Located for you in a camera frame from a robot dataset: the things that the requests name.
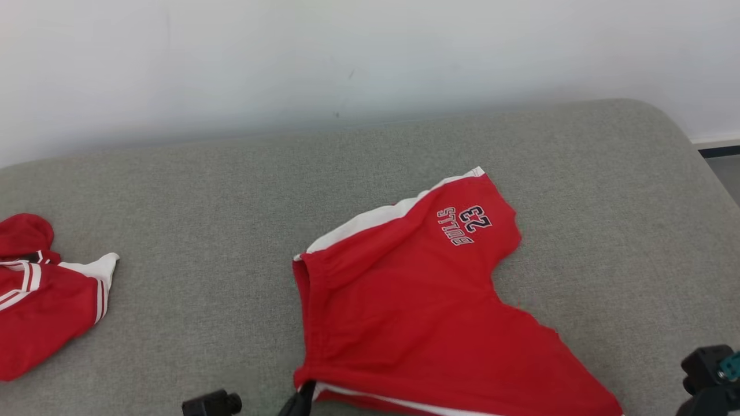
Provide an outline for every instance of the white wall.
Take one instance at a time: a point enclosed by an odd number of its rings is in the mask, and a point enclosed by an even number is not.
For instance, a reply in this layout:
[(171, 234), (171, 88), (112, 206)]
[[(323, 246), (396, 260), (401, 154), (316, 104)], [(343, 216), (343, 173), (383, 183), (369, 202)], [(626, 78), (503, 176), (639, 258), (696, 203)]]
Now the white wall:
[(0, 166), (608, 97), (740, 135), (737, 0), (3, 0), (0, 59)]

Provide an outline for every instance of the white stripe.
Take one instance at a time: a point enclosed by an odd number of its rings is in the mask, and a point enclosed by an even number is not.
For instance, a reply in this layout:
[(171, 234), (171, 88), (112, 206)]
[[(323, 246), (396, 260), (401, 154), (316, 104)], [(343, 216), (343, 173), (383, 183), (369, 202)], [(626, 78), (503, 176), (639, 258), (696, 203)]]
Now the white stripe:
[(0, 311), (2, 311), (3, 309), (9, 308), (9, 307), (11, 307), (13, 305), (15, 305), (21, 299), (25, 298), (29, 294), (30, 294), (30, 292), (20, 292), (17, 296), (15, 296), (14, 298), (8, 299), (5, 303), (0, 303)]
[(5, 295), (0, 296), (0, 303), (2, 303), (2, 301), (4, 301), (5, 299), (8, 299), (10, 296), (13, 296), (16, 293), (21, 293), (21, 292), (23, 292), (23, 291), (22, 290), (19, 290), (19, 289), (13, 289), (13, 290), (11, 290), (10, 292), (6, 293)]
[(98, 313), (95, 316), (95, 323), (98, 323), (103, 313), (103, 282), (95, 279), (98, 282)]
[(316, 390), (314, 390), (314, 400), (323, 391), (329, 390), (331, 392), (339, 393), (345, 396), (365, 396), (372, 397), (374, 399), (387, 401), (389, 403), (397, 404), (398, 406), (408, 407), (409, 409), (421, 410), (422, 412), (432, 413), (433, 415), (441, 416), (501, 416), (493, 413), (482, 413), (482, 412), (471, 412), (469, 410), (450, 409), (447, 407), (432, 406), (430, 404), (415, 403), (407, 400), (391, 399), (389, 397), (367, 395), (365, 393), (356, 392), (354, 390), (343, 389), (342, 387), (332, 386), (331, 384), (316, 383)]
[(21, 285), (21, 288), (20, 289), (11, 290), (11, 291), (5, 293), (4, 295), (0, 296), (0, 303), (2, 303), (2, 301), (4, 301), (5, 299), (8, 299), (9, 297), (13, 296), (16, 293), (26, 292), (26, 285), (28, 285), (29, 269), (28, 269), (28, 263), (24, 263), (24, 262), (0, 263), (0, 266), (7, 267), (8, 269), (14, 270), (16, 272), (19, 271), (19, 269), (18, 269), (17, 266), (23, 266), (23, 270), (24, 270), (24, 273), (23, 273), (23, 284)]
[(29, 267), (28, 262), (22, 261), (15, 263), (2, 263), (0, 266), (5, 266), (8, 269), (15, 270), (17, 272), (20, 271), (18, 266), (23, 266), (23, 284), (21, 285), (21, 288), (11, 290), (0, 296), (0, 310), (15, 305), (31, 292), (37, 290), (39, 284), (41, 284), (41, 267), (38, 264), (31, 264), (31, 267)]
[(105, 316), (105, 314), (108, 312), (108, 289), (105, 287), (105, 282), (103, 283), (103, 315), (101, 315), (101, 318)]
[(29, 292), (37, 290), (41, 285), (41, 266), (38, 264), (31, 264), (31, 270), (33, 273), (31, 274), (31, 287), (28, 289)]
[(21, 285), (21, 290), (23, 292), (26, 292), (28, 290), (28, 277), (30, 273), (31, 270), (28, 267), (28, 263), (23, 263), (23, 284)]
[(400, 201), (395, 205), (386, 205), (384, 207), (376, 208), (368, 212), (363, 212), (353, 219), (340, 225), (338, 228), (329, 232), (328, 234), (322, 235), (311, 246), (306, 252), (317, 252), (329, 248), (331, 245), (336, 244), (339, 241), (349, 238), (360, 231), (368, 228), (377, 227), (381, 224), (385, 224), (389, 221), (393, 221), (397, 218), (402, 218), (404, 215), (411, 211), (411, 208), (416, 205), (417, 202), (421, 201), (431, 191), (440, 188), (442, 185), (449, 184), (451, 182), (459, 181), (465, 178), (475, 178), (477, 176), (483, 176), (485, 172), (480, 167), (477, 167), (470, 172), (462, 176), (453, 176), (451, 178), (445, 178), (440, 183), (434, 185), (431, 189), (422, 191), (416, 198), (407, 198)]

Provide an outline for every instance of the floor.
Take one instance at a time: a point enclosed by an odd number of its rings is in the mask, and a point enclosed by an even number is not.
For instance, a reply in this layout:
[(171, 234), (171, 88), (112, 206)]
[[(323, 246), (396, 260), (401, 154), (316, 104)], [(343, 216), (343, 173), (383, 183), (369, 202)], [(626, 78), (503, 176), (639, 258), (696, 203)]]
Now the floor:
[(740, 205), (740, 155), (705, 159), (727, 191)]

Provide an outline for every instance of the white trim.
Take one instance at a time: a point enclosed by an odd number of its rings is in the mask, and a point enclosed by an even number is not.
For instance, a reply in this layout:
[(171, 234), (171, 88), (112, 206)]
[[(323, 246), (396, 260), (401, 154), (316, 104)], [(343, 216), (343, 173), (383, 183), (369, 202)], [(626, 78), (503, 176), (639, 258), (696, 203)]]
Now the white trim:
[(482, 412), (471, 412), (469, 410), (460, 410), (460, 409), (450, 409), (447, 407), (439, 407), (439, 406), (432, 406), (430, 404), (424, 404), (424, 403), (416, 403), (412, 401), (407, 400), (399, 400), (399, 399), (391, 399), (389, 397), (383, 397), (383, 396), (376, 396), (376, 395), (368, 395), (366, 393), (356, 392), (354, 390), (350, 389), (344, 389), (342, 387), (332, 386), (331, 384), (326, 383), (316, 383), (316, 390), (314, 390), (314, 400), (318, 397), (318, 395), (324, 391), (329, 390), (330, 392), (339, 393), (340, 395), (345, 396), (365, 396), (365, 397), (372, 397), (374, 399), (387, 401), (389, 403), (397, 404), (398, 406), (408, 407), (409, 409), (416, 409), (421, 410), (422, 412), (432, 413), (433, 415), (440, 415), (440, 416), (502, 416), (502, 415), (495, 415), (493, 413), (482, 413)]
[(99, 279), (95, 279), (98, 282), (98, 308), (95, 314), (95, 323), (98, 323), (100, 318), (103, 317), (103, 282)]
[(18, 292), (18, 294), (4, 303), (0, 303), (0, 311), (6, 308), (10, 308), (11, 306), (15, 305), (16, 303), (20, 302), (21, 299), (25, 298), (30, 294), (30, 292), (20, 292), (20, 291), (12, 291), (12, 292)]
[(740, 132), (731, 135), (712, 135), (701, 138), (692, 138), (691, 143), (697, 150), (740, 146)]
[(34, 290), (38, 290), (38, 287), (41, 286), (41, 266), (38, 264), (30, 264), (31, 266), (31, 286), (28, 289), (29, 292), (33, 292)]
[(26, 292), (28, 289), (28, 278), (30, 277), (30, 267), (28, 266), (28, 263), (23, 263), (23, 284), (21, 285), (21, 290)]
[(485, 172), (483, 172), (483, 169), (478, 166), (464, 175), (453, 176), (451, 178), (445, 178), (441, 180), (440, 183), (434, 185), (431, 189), (422, 191), (419, 195), (417, 195), (416, 198), (407, 198), (395, 205), (386, 205), (384, 207), (376, 208), (368, 212), (363, 212), (362, 214), (359, 214), (353, 219), (340, 225), (333, 231), (319, 237), (316, 241), (314, 241), (313, 244), (311, 244), (311, 246), (309, 246), (306, 252), (311, 253), (327, 249), (331, 245), (336, 244), (337, 242), (342, 241), (345, 238), (349, 238), (359, 233), (360, 231), (372, 227), (377, 227), (381, 224), (385, 224), (397, 218), (402, 218), (408, 213), (408, 211), (411, 211), (411, 208), (413, 208), (417, 202), (421, 201), (421, 199), (429, 194), (432, 190), (437, 189), (444, 184), (449, 184), (450, 182), (459, 181), (460, 179), (464, 178), (483, 176), (484, 174)]
[(105, 286), (104, 286), (103, 287), (103, 314), (100, 315), (100, 318), (103, 318), (107, 312), (108, 312), (108, 291), (105, 289)]
[[(21, 299), (38, 289), (38, 286), (41, 284), (41, 268), (38, 270), (35, 268), (32, 269), (32, 267), (29, 267), (27, 261), (4, 262), (0, 263), (0, 266), (7, 267), (15, 272), (21, 271), (19, 266), (23, 268), (23, 283), (21, 284), (21, 288), (11, 290), (0, 296), (0, 311), (2, 311), (20, 302)], [(38, 267), (38, 264), (32, 264), (31, 266)]]

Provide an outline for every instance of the teal component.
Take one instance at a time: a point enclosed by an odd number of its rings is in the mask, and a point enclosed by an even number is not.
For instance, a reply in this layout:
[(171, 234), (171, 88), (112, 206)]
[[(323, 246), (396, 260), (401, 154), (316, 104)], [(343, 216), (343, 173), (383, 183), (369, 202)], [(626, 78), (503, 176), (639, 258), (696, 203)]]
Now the teal component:
[(728, 380), (737, 380), (740, 378), (740, 351), (722, 360), (719, 363), (719, 368)]

